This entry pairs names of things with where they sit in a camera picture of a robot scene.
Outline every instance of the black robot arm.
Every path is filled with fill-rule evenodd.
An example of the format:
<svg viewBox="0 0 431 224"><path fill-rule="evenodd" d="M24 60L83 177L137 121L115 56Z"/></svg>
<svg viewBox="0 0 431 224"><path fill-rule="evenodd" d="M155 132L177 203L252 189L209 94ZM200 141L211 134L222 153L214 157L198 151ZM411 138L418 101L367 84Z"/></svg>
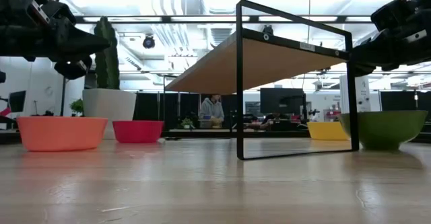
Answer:
<svg viewBox="0 0 431 224"><path fill-rule="evenodd" d="M109 41L75 27L66 4L53 0L0 0L0 56L47 57L67 79L84 76L91 54Z"/></svg>
<svg viewBox="0 0 431 224"><path fill-rule="evenodd" d="M431 0L394 0L371 15L377 32L354 47L356 76L431 60Z"/></svg>

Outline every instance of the gray hoodie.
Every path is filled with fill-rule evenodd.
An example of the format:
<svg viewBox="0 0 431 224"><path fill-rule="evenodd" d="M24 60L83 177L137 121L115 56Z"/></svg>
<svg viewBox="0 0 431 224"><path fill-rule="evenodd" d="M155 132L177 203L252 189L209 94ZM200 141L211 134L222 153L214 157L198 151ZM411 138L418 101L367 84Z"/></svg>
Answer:
<svg viewBox="0 0 431 224"><path fill-rule="evenodd" d="M221 118L224 120L224 113L222 103L213 102L209 98L205 98L201 105L201 111L199 113L199 118L202 119L204 116L214 116L216 118Z"/></svg>

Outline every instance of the computer monitor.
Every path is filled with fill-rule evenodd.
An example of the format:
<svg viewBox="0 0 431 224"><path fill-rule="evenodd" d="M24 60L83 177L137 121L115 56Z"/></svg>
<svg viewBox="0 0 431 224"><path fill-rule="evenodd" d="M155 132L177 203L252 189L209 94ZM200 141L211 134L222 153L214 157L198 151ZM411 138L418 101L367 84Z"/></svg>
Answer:
<svg viewBox="0 0 431 224"><path fill-rule="evenodd" d="M301 114L302 89L262 88L261 113Z"/></svg>
<svg viewBox="0 0 431 224"><path fill-rule="evenodd" d="M25 101L25 91L13 92L9 94L9 108L12 112L23 112Z"/></svg>

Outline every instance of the white planter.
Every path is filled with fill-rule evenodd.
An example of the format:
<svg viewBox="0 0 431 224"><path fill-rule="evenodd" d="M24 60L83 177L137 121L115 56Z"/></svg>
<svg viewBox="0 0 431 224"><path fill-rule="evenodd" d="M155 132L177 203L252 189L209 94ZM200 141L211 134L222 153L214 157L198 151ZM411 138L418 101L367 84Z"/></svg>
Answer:
<svg viewBox="0 0 431 224"><path fill-rule="evenodd" d="M115 139L113 120L133 120L136 94L115 89L85 89L82 91L84 115L109 119L104 139Z"/></svg>

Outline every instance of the cactus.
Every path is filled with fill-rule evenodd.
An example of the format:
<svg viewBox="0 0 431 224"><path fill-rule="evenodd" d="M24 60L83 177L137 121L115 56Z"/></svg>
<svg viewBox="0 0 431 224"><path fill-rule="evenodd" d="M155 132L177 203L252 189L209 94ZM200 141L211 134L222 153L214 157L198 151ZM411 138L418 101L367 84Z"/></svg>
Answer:
<svg viewBox="0 0 431 224"><path fill-rule="evenodd" d="M94 34L107 39L110 47L96 53L97 87L120 89L119 57L117 53L117 38L115 30L108 18L102 17L94 28Z"/></svg>

